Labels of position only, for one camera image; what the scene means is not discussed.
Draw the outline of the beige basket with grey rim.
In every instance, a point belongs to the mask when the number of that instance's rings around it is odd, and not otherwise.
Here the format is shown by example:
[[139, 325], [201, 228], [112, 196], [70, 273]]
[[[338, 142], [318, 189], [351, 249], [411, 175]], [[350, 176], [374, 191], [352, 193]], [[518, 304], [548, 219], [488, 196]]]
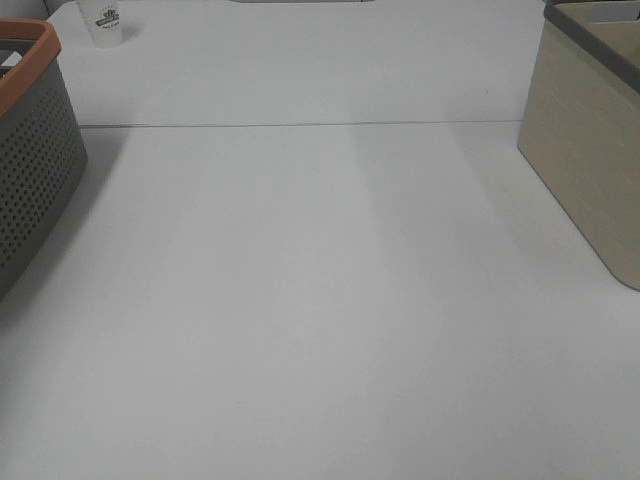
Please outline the beige basket with grey rim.
[[639, 4], [549, 1], [517, 147], [601, 262], [639, 287]]

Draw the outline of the grey perforated basket orange rim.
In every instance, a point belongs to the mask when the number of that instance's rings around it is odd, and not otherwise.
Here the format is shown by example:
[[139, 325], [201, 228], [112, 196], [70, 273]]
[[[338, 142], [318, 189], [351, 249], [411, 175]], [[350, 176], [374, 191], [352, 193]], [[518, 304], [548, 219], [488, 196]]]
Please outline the grey perforated basket orange rim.
[[58, 223], [88, 155], [47, 21], [4, 18], [1, 69], [1, 292], [7, 294]]

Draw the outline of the white paper cup green logo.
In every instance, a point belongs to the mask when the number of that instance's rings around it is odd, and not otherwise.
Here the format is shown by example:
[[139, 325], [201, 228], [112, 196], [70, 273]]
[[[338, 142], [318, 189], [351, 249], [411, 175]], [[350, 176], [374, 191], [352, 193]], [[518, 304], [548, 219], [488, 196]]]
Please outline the white paper cup green logo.
[[123, 42], [116, 0], [78, 0], [76, 4], [90, 37], [98, 48], [113, 48]]

